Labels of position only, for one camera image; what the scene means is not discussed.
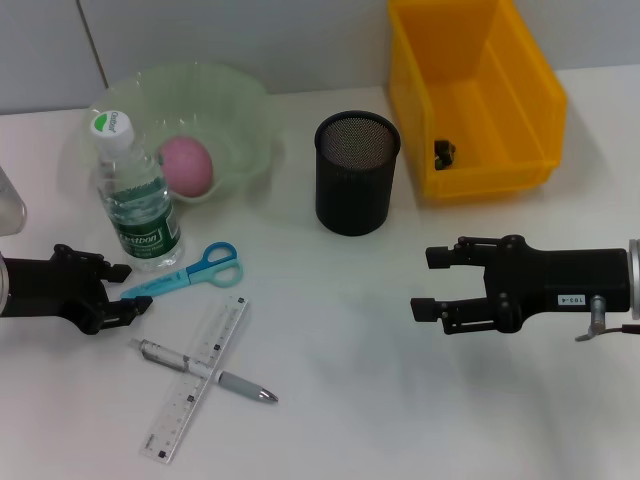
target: yellow plastic bin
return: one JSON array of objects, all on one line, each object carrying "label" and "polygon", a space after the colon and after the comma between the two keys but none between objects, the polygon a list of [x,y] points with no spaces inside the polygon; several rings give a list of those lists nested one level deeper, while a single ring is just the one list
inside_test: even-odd
[{"label": "yellow plastic bin", "polygon": [[[544,183],[567,98],[511,0],[390,0],[391,102],[424,194],[476,199]],[[437,171],[435,140],[456,146]]]}]

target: white wall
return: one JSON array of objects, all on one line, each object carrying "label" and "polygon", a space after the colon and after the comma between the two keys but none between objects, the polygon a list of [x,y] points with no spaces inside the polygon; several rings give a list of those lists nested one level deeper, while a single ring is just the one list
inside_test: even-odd
[{"label": "white wall", "polygon": [[387,75],[386,0],[83,0],[82,6],[109,83],[193,59],[240,67],[272,92],[371,86]]},{"label": "white wall", "polygon": [[[514,1],[556,69],[640,63],[640,0]],[[387,78],[386,0],[80,2],[109,82],[192,59],[273,92]],[[88,105],[103,88],[94,60],[74,0],[0,0],[0,113]]]},{"label": "white wall", "polygon": [[556,69],[640,63],[639,0],[515,0]]},{"label": "white wall", "polygon": [[0,113],[85,106],[103,89],[74,0],[0,0]]}]

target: plastic water bottle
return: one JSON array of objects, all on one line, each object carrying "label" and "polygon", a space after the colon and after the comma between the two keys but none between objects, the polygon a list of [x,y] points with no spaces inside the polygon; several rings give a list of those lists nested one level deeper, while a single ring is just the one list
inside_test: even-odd
[{"label": "plastic water bottle", "polygon": [[90,128],[100,152],[102,204],[129,263],[143,271],[173,265],[183,250],[180,227],[156,158],[135,142],[131,121],[122,112],[104,112]]}]

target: white table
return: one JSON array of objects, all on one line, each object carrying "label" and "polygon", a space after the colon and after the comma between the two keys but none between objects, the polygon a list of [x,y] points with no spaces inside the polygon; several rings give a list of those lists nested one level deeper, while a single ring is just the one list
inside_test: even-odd
[{"label": "white table", "polygon": [[[414,323],[409,306],[484,293],[480,268],[426,267],[426,247],[462,234],[520,233],[542,249],[626,248],[640,236],[640,67],[559,75],[571,113],[547,185],[498,204],[418,207],[401,156],[389,219],[363,238],[315,217],[313,135],[341,110],[391,118],[383,90],[278,96],[286,130],[271,182],[182,210],[184,263],[229,241],[246,268],[238,287],[175,292],[95,337],[61,319],[0,320],[0,478],[637,478],[639,338],[575,344],[585,314],[541,315],[513,336],[446,337]],[[86,170],[74,168],[67,138],[81,115],[0,118],[0,161],[29,208],[25,230],[0,240],[5,256],[49,258],[66,243],[121,261]],[[252,305],[226,367],[280,403],[213,387],[170,467],[139,456],[174,374],[127,341],[184,350],[228,293]]]}]

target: ruler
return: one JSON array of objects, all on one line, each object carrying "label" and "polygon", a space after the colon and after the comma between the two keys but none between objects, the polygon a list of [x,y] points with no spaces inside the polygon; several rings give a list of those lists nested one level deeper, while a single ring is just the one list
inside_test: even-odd
[{"label": "ruler", "polygon": [[[247,304],[244,297],[229,297],[197,340],[195,353],[191,357],[207,364],[215,372]],[[196,377],[188,372],[180,375],[169,400],[145,437],[140,449],[144,456],[165,465],[171,463],[209,380],[211,375],[208,378]]]}]

